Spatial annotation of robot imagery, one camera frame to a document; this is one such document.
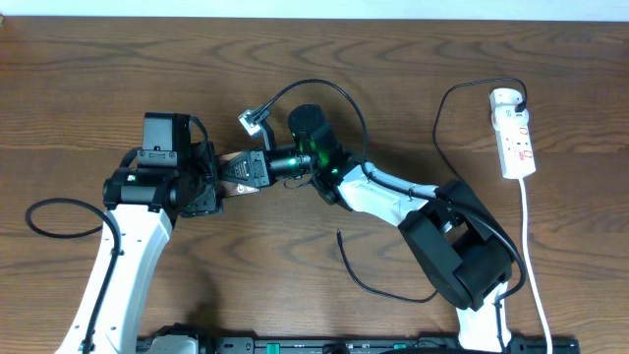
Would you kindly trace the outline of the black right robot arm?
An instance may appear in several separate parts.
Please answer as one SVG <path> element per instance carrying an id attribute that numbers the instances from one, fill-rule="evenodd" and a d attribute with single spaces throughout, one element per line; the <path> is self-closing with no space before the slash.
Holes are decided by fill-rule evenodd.
<path id="1" fill-rule="evenodd" d="M 219 177 L 242 192 L 308 175 L 330 205 L 373 215 L 401 233 L 436 293 L 457 310 L 464 350 L 506 352 L 511 341 L 504 300 L 512 267 L 522 261 L 513 242 L 464 182 L 419 185 L 388 175 L 343 149 L 320 106 L 304 104 L 288 116 L 294 142 L 278 147 L 267 113 L 239 120 L 264 147 L 223 154 Z"/>

